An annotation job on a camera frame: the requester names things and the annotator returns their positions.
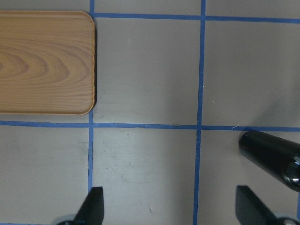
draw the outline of black plastic part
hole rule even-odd
[[[300,192],[300,144],[260,131],[248,131],[240,152],[292,190]]]
[[[79,225],[79,224],[76,223],[75,221],[67,220],[67,221],[60,222],[60,223],[57,224],[57,225]]]
[[[74,221],[84,225],[101,225],[104,219],[104,200],[102,187],[93,187]]]
[[[237,186],[235,214],[241,225],[300,225],[292,218],[276,218],[248,186]]]

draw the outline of wood grain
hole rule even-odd
[[[0,113],[85,114],[95,26],[84,12],[0,11]]]

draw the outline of blue tape line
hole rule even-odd
[[[5,223],[0,223],[0,225],[42,225],[42,224],[12,224],[12,223],[5,224]]]
[[[50,123],[50,122],[22,122],[3,121],[0,126],[35,127],[35,128],[146,128],[146,129],[179,129],[179,130],[259,130],[259,131],[282,131],[300,132],[300,127],[255,127],[255,126],[206,126],[206,125],[167,125],[167,124],[143,124],[143,123],[94,123],[92,112],[89,113],[89,123]]]
[[[94,17],[95,14],[95,0],[90,0],[90,15]]]
[[[200,148],[201,148],[201,130],[197,130],[196,157],[195,157],[195,183],[194,183],[194,211],[193,225],[198,223],[198,198],[199,198],[199,178],[200,178]]]
[[[49,123],[49,122],[22,122],[22,121],[3,121],[3,120],[0,120],[0,125],[35,127],[35,128],[88,128],[89,127],[87,123]]]
[[[247,126],[204,126],[202,130],[259,130],[259,131],[282,131],[282,132],[300,132],[300,127],[247,127]]]
[[[197,125],[167,125],[143,123],[94,123],[95,128],[147,128],[147,129],[181,129],[196,130]]]
[[[300,193],[298,194],[297,218],[300,219]]]
[[[206,1],[201,1],[201,15],[205,15]],[[195,157],[195,186],[194,186],[194,212],[193,225],[198,223],[198,195],[199,195],[199,176],[200,176],[200,148],[201,148],[201,127],[202,127],[202,108],[203,108],[203,81],[204,81],[204,49],[205,49],[205,21],[201,21],[200,26],[200,58],[199,58],[199,86],[198,86],[198,112],[197,112],[197,140]]]
[[[206,15],[206,0],[201,1],[201,15]]]
[[[130,13],[94,13],[98,18],[127,18],[127,19],[162,19],[162,20],[200,20],[200,21],[239,21],[266,23],[300,23],[300,19],[240,17],[240,16],[205,16],[205,1],[201,3],[202,15],[166,15],[166,14],[130,14]]]
[[[267,23],[300,23],[300,19],[238,17],[238,16],[206,16],[205,20],[207,20],[207,21],[267,22]]]
[[[94,142],[94,110],[89,112],[89,170],[88,170],[88,191],[93,187],[93,142]]]
[[[162,20],[201,20],[199,15],[131,14],[131,13],[95,13],[95,17]]]

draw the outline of gray floor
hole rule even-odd
[[[89,12],[90,1],[0,0],[0,9]],[[96,0],[95,12],[200,15],[201,1]],[[300,3],[207,0],[206,15],[297,18]],[[92,181],[105,192],[103,224],[191,225],[196,126],[118,123],[197,125],[201,22],[108,17],[95,19],[93,119],[109,126],[94,128],[93,142]],[[241,131],[220,126],[300,126],[299,43],[299,24],[205,22],[202,125],[216,127],[203,127],[201,135],[199,225],[238,224],[238,184],[249,185],[273,211],[296,215],[298,194],[239,154]],[[0,120],[88,124],[89,116]],[[299,132],[269,133],[300,143]],[[50,224],[76,213],[88,192],[88,127],[0,126],[0,138],[0,223]]]

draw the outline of blue tape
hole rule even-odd
[[[198,197],[199,197],[199,178],[200,178],[200,151],[201,151],[201,130],[197,130],[196,157],[195,157],[195,183],[194,183],[194,211],[193,225],[198,223]]]
[[[298,194],[297,218],[300,219],[300,194]]]
[[[201,20],[199,15],[131,14],[131,13],[95,13],[95,17],[161,20]]]
[[[93,142],[94,142],[94,110],[89,112],[89,170],[88,170],[88,191],[93,187]]]
[[[95,14],[95,0],[90,0],[90,15],[94,17]]]
[[[205,15],[206,1],[201,1],[201,15]],[[200,178],[200,148],[201,148],[201,127],[202,127],[202,109],[203,109],[203,81],[204,81],[204,49],[205,49],[205,21],[201,21],[200,26],[200,58],[199,58],[199,86],[198,86],[198,112],[197,112],[197,140],[195,157],[195,186],[194,186],[194,212],[193,225],[198,223],[198,195]]]
[[[206,0],[201,1],[201,15],[206,15]]]
[[[207,20],[207,21],[266,22],[266,23],[300,23],[300,19],[238,17],[238,16],[206,16],[205,20]]]
[[[201,3],[202,15],[166,15],[166,14],[130,14],[130,13],[93,13],[98,18],[127,18],[127,19],[161,19],[161,20],[200,20],[200,21],[239,21],[239,22],[266,22],[266,23],[300,23],[300,19],[267,18],[267,17],[240,17],[240,16],[206,16],[206,2]]]
[[[202,130],[259,130],[259,131],[282,131],[282,132],[300,132],[300,127],[247,127],[247,126],[205,126],[202,125]]]
[[[88,123],[49,123],[49,122],[22,122],[22,121],[3,121],[3,120],[0,120],[0,125],[35,127],[35,128],[88,128],[89,127]]]
[[[0,223],[0,225],[42,225],[42,224],[12,224],[12,223],[5,224],[5,223]]]
[[[197,125],[167,125],[167,124],[143,124],[143,123],[94,123],[95,128],[146,128],[146,129],[180,129],[196,130]]]

